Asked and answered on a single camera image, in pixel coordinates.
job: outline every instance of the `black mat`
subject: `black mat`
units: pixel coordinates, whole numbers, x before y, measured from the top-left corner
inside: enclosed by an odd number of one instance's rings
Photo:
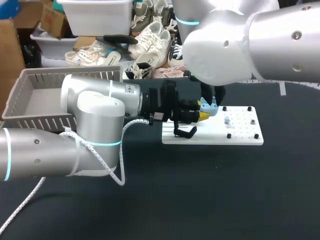
[[[178,88],[199,97],[196,83]],[[263,146],[163,145],[160,124],[132,126],[125,186],[110,177],[48,178],[0,239],[320,239],[320,91],[286,84],[280,96],[273,83],[226,89],[224,105],[256,107]],[[1,223],[38,180],[0,183]]]

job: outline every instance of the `yellow object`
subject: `yellow object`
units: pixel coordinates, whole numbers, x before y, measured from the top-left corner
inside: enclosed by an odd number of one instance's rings
[[[200,116],[199,116],[198,122],[207,120],[210,117],[210,113],[206,113],[206,112],[199,112],[199,115]]]

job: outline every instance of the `white plastic bin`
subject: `white plastic bin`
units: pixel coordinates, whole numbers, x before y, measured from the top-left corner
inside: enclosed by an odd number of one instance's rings
[[[75,36],[129,35],[132,0],[57,0]]]
[[[30,35],[32,40],[35,40],[42,51],[42,56],[46,59],[65,59],[65,54],[67,52],[72,52],[73,47],[78,40],[76,38],[48,38],[39,36],[41,31],[35,30],[33,34]]]

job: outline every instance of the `pink shoe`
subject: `pink shoe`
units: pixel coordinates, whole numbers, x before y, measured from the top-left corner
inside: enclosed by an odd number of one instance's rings
[[[187,70],[186,66],[174,66],[170,68],[158,68],[152,71],[152,79],[165,78],[183,78],[184,72]]]

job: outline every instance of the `gray sneaker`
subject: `gray sneaker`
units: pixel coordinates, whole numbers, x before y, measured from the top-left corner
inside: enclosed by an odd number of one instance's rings
[[[160,22],[163,27],[168,26],[169,19],[169,5],[167,0],[157,0],[152,12],[151,22]]]
[[[154,3],[152,0],[143,0],[134,3],[135,15],[131,21],[131,33],[137,36],[150,24]]]

